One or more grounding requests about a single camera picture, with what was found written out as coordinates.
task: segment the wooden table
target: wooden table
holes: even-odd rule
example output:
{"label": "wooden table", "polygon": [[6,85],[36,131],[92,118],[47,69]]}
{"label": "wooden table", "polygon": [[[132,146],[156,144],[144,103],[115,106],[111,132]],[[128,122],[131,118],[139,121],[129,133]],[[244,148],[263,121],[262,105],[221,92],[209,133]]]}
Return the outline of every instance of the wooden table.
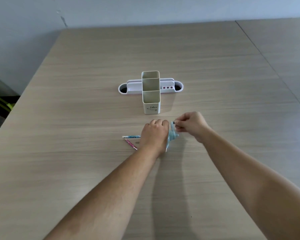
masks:
{"label": "wooden table", "polygon": [[[145,115],[118,86],[158,70],[184,90]],[[235,22],[64,30],[0,130],[0,239],[42,239],[133,149],[121,136],[201,111],[300,186],[300,104]],[[124,239],[265,239],[204,147],[170,144]]]}

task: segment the person's right hand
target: person's right hand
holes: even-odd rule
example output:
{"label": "person's right hand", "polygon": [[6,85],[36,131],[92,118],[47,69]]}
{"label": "person's right hand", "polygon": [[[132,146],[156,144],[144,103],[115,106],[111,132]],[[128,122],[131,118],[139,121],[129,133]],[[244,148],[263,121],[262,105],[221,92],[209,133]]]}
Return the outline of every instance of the person's right hand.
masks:
{"label": "person's right hand", "polygon": [[174,121],[177,132],[188,132],[197,141],[202,143],[202,134],[210,129],[200,112],[187,112],[179,116]]}

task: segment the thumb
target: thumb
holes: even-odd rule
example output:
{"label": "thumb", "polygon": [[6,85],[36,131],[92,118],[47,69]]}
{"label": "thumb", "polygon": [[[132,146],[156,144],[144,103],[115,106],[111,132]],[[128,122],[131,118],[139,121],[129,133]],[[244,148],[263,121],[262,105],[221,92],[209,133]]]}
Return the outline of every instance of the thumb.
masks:
{"label": "thumb", "polygon": [[185,128],[185,126],[186,126],[186,121],[175,120],[174,123],[175,123],[177,126],[180,126],[180,127],[182,127],[182,128]]}

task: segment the person's left hand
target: person's left hand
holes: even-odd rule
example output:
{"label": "person's left hand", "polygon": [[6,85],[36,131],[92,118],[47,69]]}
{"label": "person's left hand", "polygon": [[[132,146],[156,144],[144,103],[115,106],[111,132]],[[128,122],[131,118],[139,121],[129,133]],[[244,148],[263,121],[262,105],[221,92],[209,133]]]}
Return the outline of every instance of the person's left hand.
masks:
{"label": "person's left hand", "polygon": [[169,122],[167,120],[152,120],[145,124],[140,139],[140,148],[150,147],[159,154],[166,151],[169,134]]}

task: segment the pink pencil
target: pink pencil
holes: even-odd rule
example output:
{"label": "pink pencil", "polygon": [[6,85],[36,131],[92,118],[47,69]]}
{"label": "pink pencil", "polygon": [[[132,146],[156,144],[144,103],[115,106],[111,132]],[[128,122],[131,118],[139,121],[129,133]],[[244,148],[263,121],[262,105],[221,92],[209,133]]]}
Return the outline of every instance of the pink pencil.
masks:
{"label": "pink pencil", "polygon": [[131,143],[131,141],[129,141],[128,139],[126,139],[126,138],[124,138],[124,140],[131,146],[131,147],[133,147],[134,149],[138,149],[135,145],[133,145],[132,143]]}

